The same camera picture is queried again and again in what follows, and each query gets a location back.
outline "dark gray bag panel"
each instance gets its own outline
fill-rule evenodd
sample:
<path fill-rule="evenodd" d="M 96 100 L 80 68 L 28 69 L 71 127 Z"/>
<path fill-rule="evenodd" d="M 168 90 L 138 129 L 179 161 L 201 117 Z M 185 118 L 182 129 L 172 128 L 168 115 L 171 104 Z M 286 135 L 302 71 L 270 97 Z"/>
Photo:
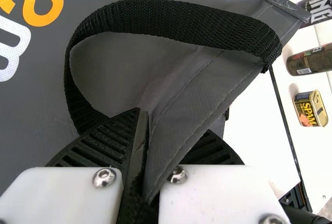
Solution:
<path fill-rule="evenodd" d="M 20 0 L 14 1 L 18 4 L 10 15 L 0 14 L 26 25 Z M 64 1 L 54 23 L 30 28 L 32 40 L 20 58 L 17 73 L 0 84 L 0 104 L 6 106 L 0 109 L 0 171 L 6 175 L 0 191 L 24 169 L 45 164 L 77 136 L 63 94 L 65 47 L 84 17 L 119 0 Z M 287 0 L 176 1 L 256 18 L 268 24 L 283 45 L 309 17 Z M 38 1 L 36 11 L 48 6 L 48 1 Z M 153 134 L 147 165 L 151 174 L 146 174 L 145 184 L 149 199 L 171 167 L 262 69 L 262 64 L 247 64 L 248 54 L 240 51 L 222 52 L 163 37 L 124 33 L 90 37 L 73 49 L 71 57 L 75 82 L 95 109 L 109 117 L 136 106 L 149 112 Z M 233 73 L 239 81 L 229 83 L 228 76 Z"/>
<path fill-rule="evenodd" d="M 69 70 L 69 56 L 76 44 L 103 32 L 148 34 L 219 48 L 197 72 L 186 71 L 182 73 L 186 79 L 173 79 L 180 87 L 169 85 L 168 92 L 161 94 L 163 98 L 154 102 L 155 108 L 147 109 L 150 104 L 140 106 L 149 111 L 150 117 L 144 184 L 148 201 L 154 198 L 168 175 L 209 126 L 259 72 L 268 69 L 282 48 L 278 36 L 264 23 L 210 7 L 161 0 L 126 0 L 105 6 L 79 25 L 66 51 L 66 97 L 79 133 L 106 121 L 107 117 L 94 110 L 75 86 Z M 121 59 L 119 55 L 113 57 L 110 57 L 112 61 Z M 135 63 L 136 69 L 149 73 L 149 65 L 144 67 L 144 58 L 131 56 L 131 59 L 139 60 Z M 116 69 L 123 73 L 126 66 Z M 134 76 L 127 76 L 134 81 Z M 129 93 L 126 97 L 137 99 L 137 95 Z M 156 89 L 151 93 L 160 94 Z"/>

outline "strap loop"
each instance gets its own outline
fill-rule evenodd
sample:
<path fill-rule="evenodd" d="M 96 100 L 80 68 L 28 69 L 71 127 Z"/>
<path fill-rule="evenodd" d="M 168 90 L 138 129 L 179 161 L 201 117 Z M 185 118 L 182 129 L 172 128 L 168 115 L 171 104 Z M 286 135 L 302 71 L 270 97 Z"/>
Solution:
<path fill-rule="evenodd" d="M 167 0 L 124 0 L 106 5 L 77 27 L 65 54 L 65 95 L 79 134 L 109 118 L 93 109 L 76 87 L 70 70 L 70 51 L 87 37 L 108 31 L 154 35 L 212 48 L 243 50 L 262 59 L 265 63 L 263 73 L 282 51 L 277 34 L 269 26 L 244 15 Z M 81 111 L 74 111 L 77 105 Z"/>

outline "spray can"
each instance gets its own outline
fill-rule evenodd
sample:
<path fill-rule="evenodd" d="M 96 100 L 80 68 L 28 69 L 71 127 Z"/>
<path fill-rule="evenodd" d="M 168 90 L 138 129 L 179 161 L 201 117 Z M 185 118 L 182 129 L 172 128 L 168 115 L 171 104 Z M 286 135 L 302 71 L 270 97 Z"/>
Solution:
<path fill-rule="evenodd" d="M 332 19 L 332 0 L 302 0 L 297 4 L 312 14 L 309 22 L 301 28 Z"/>
<path fill-rule="evenodd" d="M 286 62 L 293 76 L 308 75 L 332 70 L 332 43 L 291 55 Z"/>

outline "metal bolt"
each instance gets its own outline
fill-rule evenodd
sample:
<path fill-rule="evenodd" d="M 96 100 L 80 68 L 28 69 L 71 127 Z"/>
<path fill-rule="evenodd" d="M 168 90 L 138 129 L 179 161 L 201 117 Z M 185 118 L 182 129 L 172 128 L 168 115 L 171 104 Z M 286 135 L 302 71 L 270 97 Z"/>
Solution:
<path fill-rule="evenodd" d="M 107 187 L 109 185 L 112 185 L 116 179 L 116 172 L 109 168 L 104 168 L 101 170 L 98 170 L 93 178 L 92 182 L 93 185 L 95 185 L 98 188 Z"/>
<path fill-rule="evenodd" d="M 173 184 L 183 184 L 188 178 L 188 173 L 182 166 L 178 165 L 168 177 L 168 181 Z"/>
<path fill-rule="evenodd" d="M 285 224 L 278 215 L 268 215 L 259 221 L 259 224 Z"/>

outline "yellow can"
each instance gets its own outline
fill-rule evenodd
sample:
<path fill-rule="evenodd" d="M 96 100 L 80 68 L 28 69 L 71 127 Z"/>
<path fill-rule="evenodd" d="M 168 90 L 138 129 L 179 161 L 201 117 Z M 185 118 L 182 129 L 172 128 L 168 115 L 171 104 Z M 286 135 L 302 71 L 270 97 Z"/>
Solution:
<path fill-rule="evenodd" d="M 325 106 L 318 90 L 298 93 L 293 98 L 295 110 L 303 127 L 324 127 L 328 123 Z"/>

